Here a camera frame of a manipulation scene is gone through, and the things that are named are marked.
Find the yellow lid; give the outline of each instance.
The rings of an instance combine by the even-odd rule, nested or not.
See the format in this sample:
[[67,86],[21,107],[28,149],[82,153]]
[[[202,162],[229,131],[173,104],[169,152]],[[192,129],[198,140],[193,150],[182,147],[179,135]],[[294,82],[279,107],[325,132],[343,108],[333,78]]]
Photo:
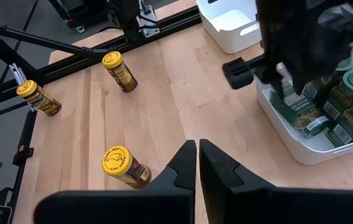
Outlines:
[[21,97],[29,96],[38,87],[37,83],[27,80],[17,88],[17,94]]
[[119,66],[122,62],[122,56],[119,52],[110,52],[104,55],[101,61],[106,68],[115,68]]
[[131,167],[132,155],[127,148],[114,146],[104,154],[101,164],[108,175],[120,176]]

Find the floor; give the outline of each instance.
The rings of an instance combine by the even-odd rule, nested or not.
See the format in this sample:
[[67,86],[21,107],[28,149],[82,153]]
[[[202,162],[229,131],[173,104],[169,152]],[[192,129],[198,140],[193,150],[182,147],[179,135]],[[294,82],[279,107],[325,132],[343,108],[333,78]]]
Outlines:
[[[157,9],[174,1],[175,0],[146,0],[145,3]],[[33,4],[34,1],[0,0],[0,22],[6,23],[9,27],[14,29],[22,30]],[[33,13],[27,32],[71,44],[96,34],[105,26],[108,26],[108,24],[103,21],[92,27],[86,27],[85,33],[79,34],[77,31],[69,29],[64,24],[47,0],[40,0]],[[16,40],[5,37],[3,37],[3,39],[11,47],[16,45]],[[47,65],[51,51],[53,50],[45,47],[22,43],[18,53],[35,66],[35,68],[39,68]],[[0,77],[5,67],[6,64],[0,60]],[[10,79],[12,79],[12,75],[8,73],[5,80]],[[20,98],[14,98],[1,103],[0,110],[20,102],[22,102]],[[0,188],[12,187],[14,184],[17,167],[12,165],[12,159],[16,152],[27,112],[28,107],[23,107],[0,116],[0,161],[3,163],[0,169]]]

